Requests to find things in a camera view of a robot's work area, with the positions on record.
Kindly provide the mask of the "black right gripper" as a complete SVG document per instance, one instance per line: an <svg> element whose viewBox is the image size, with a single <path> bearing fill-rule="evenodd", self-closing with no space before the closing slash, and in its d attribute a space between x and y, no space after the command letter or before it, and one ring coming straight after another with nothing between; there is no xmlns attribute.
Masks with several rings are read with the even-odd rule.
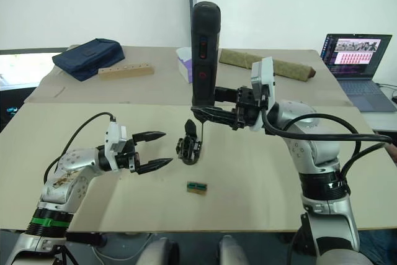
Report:
<svg viewBox="0 0 397 265"><path fill-rule="evenodd" d="M237 130L253 127L257 122L261 106L251 88L231 89L216 86L214 99L215 102L235 103L235 107L229 112L214 106L192 106L190 109L194 117L202 124L209 121L229 125L233 130Z"/></svg>

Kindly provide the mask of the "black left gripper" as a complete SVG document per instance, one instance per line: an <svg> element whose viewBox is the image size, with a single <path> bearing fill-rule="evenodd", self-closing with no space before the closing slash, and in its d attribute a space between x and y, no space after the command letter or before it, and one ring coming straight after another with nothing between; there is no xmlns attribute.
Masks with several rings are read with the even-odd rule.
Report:
<svg viewBox="0 0 397 265"><path fill-rule="evenodd" d="M135 150L137 143L154 141L164 137L166 133L160 131L147 131L134 133L132 139L127 140L123 150L116 154L116 164L118 169L128 169L131 173L146 174L157 171L169 164L172 158L154 159L146 164L140 165L139 153Z"/></svg>

